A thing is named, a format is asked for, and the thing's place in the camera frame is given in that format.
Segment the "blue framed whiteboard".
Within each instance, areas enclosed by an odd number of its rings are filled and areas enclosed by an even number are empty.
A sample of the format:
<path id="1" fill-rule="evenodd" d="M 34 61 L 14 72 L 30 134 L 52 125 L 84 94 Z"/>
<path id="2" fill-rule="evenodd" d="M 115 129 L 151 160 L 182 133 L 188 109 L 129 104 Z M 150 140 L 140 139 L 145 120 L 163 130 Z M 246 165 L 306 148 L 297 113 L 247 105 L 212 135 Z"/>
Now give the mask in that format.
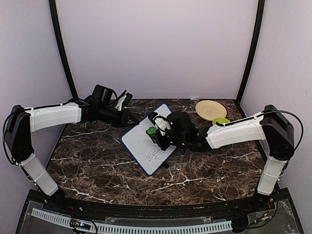
<path id="1" fill-rule="evenodd" d="M 146 134 L 146 131 L 152 126 L 153 124 L 146 117 L 139 125 L 123 134 L 120 139 L 147 176 L 152 176 L 176 149 L 171 145 L 163 151 L 156 143 L 153 143 Z"/>

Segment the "lime green bowl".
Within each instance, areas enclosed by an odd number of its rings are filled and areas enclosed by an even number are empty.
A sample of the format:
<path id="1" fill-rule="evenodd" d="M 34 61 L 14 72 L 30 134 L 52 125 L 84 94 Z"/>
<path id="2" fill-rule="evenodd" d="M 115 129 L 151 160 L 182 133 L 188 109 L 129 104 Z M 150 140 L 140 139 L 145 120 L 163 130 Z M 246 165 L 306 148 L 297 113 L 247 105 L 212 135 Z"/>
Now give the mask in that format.
<path id="1" fill-rule="evenodd" d="M 230 121 L 226 118 L 222 118 L 222 117 L 218 117 L 218 118 L 215 118 L 213 121 L 212 121 L 213 125 L 218 125 L 218 126 L 223 126 L 227 123 L 230 123 Z"/>

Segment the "green whiteboard eraser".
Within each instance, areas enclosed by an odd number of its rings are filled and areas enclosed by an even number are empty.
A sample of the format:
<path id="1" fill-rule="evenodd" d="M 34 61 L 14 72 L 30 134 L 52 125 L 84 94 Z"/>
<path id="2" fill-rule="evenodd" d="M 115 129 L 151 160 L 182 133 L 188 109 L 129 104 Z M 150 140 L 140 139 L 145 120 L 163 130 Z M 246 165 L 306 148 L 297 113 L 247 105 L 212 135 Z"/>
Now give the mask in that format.
<path id="1" fill-rule="evenodd" d="M 156 134 L 156 128 L 155 128 L 155 127 L 150 127 L 150 128 L 148 128 L 148 130 L 146 131 L 146 133 L 147 133 L 149 136 L 152 136 L 152 135 Z"/>

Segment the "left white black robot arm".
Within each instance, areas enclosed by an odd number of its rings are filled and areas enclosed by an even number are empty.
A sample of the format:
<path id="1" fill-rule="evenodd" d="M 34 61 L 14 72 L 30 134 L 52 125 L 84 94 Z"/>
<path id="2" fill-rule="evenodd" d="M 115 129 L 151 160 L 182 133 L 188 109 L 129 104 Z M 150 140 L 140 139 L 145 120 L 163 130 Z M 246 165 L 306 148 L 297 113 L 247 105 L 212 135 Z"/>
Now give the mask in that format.
<path id="1" fill-rule="evenodd" d="M 35 155 L 31 134 L 50 127 L 80 122 L 101 121 L 113 127 L 125 128 L 138 125 L 139 121 L 123 107 L 114 108 L 82 99 L 41 107 L 23 108 L 16 105 L 6 118 L 2 128 L 4 153 L 10 162 L 20 166 L 30 180 L 50 197 L 50 205 L 63 213 L 69 202 L 63 198 L 63 190 L 52 179 Z"/>

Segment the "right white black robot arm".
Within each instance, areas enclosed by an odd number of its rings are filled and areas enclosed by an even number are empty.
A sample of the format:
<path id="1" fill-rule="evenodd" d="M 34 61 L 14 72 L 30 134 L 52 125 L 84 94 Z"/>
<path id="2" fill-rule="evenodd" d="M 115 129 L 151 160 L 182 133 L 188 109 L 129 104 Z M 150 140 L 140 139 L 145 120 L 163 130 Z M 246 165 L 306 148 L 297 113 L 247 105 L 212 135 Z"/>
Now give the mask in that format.
<path id="1" fill-rule="evenodd" d="M 170 146 L 181 152 L 208 152 L 223 146 L 264 140 L 269 146 L 269 156 L 259 179 L 256 195 L 249 200 L 249 208 L 260 211 L 299 146 L 294 140 L 294 127 L 284 116 L 286 111 L 273 105 L 265 106 L 262 112 L 229 123 L 219 123 L 205 128 L 196 128 L 188 113 L 176 111 L 167 117 L 157 112 L 148 115 L 152 126 L 146 130 L 161 150 Z"/>

